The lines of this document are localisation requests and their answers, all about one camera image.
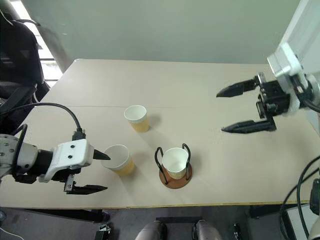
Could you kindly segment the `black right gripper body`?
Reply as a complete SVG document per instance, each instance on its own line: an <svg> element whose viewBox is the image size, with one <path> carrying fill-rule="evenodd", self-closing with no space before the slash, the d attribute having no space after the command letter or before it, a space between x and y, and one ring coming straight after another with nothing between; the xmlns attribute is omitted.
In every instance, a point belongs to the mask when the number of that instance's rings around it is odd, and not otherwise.
<svg viewBox="0 0 320 240"><path fill-rule="evenodd" d="M277 80L266 81L264 73L257 75L259 95L256 107L259 117L264 119L257 122L259 131L275 131L274 117L288 112L290 95L284 92Z"/></svg>

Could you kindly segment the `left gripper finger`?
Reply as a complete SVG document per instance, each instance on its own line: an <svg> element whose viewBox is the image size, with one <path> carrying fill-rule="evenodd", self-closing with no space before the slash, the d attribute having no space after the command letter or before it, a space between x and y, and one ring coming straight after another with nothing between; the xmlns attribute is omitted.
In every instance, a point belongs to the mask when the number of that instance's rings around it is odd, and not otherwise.
<svg viewBox="0 0 320 240"><path fill-rule="evenodd" d="M85 185L85 186L72 186L71 189L65 192L69 195L90 195L107 190L106 186L101 185Z"/></svg>
<svg viewBox="0 0 320 240"><path fill-rule="evenodd" d="M109 161L111 158L107 154L105 154L97 149L94 149L93 159L94 160Z"/></svg>

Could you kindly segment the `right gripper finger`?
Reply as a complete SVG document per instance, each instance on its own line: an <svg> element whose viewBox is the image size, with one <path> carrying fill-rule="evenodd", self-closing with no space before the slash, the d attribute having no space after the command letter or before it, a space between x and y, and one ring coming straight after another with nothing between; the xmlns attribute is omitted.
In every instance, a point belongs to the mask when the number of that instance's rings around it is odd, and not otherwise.
<svg viewBox="0 0 320 240"><path fill-rule="evenodd" d="M258 76L254 76L252 79L237 82L230 86L227 86L220 90L217 94L217 98L232 98L235 96L240 96L244 92L252 91L259 85Z"/></svg>
<svg viewBox="0 0 320 240"><path fill-rule="evenodd" d="M275 123L268 120L258 122L247 120L222 127L221 130L227 133L256 133L263 131L272 132L275 130Z"/></svg>

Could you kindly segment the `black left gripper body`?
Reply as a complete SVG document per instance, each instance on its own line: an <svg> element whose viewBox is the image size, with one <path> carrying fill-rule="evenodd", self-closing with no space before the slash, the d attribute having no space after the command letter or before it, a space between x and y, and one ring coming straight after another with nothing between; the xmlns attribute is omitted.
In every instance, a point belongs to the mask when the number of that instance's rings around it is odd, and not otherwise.
<svg viewBox="0 0 320 240"><path fill-rule="evenodd" d="M64 183L64 192L66 194L81 194L80 188L76 186L75 177L81 172L81 168L63 169L57 171L52 177L53 181Z"/></svg>

